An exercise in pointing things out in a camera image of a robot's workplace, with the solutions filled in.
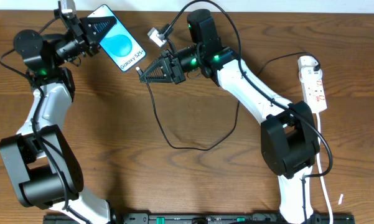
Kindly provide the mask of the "blue Galaxy smartphone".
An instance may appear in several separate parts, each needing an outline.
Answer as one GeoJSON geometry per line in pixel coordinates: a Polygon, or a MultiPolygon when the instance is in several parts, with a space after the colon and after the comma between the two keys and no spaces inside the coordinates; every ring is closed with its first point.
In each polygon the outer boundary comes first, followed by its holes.
{"type": "Polygon", "coordinates": [[[146,56],[146,51],[106,4],[101,5],[88,17],[108,16],[114,16],[116,18],[116,24],[101,40],[101,48],[122,72],[127,72],[146,56]]]}

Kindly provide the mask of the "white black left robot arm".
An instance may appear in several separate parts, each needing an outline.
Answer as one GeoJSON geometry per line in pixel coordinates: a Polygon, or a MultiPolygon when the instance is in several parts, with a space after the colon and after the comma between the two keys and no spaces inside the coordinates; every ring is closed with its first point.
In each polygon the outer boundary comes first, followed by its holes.
{"type": "Polygon", "coordinates": [[[13,51],[27,67],[23,77],[34,96],[28,117],[13,136],[0,141],[0,155],[19,203],[62,212],[78,223],[116,223],[107,200],[84,186],[81,167],[62,128],[75,97],[75,84],[66,63],[80,64],[94,56],[116,18],[83,17],[57,9],[54,18],[64,34],[25,29],[13,40],[13,51]]]}

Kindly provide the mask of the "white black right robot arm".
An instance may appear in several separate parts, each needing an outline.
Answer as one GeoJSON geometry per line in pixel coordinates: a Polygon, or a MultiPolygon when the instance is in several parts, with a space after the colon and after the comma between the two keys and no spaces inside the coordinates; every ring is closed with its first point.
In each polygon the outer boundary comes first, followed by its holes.
{"type": "Polygon", "coordinates": [[[275,93],[254,75],[231,47],[222,45],[208,9],[187,16],[193,45],[161,52],[147,69],[137,69],[142,83],[181,83],[187,73],[200,70],[231,93],[261,127],[261,154],[278,177],[279,211],[288,223],[306,223],[313,216],[309,176],[319,152],[310,107],[275,93]]]}

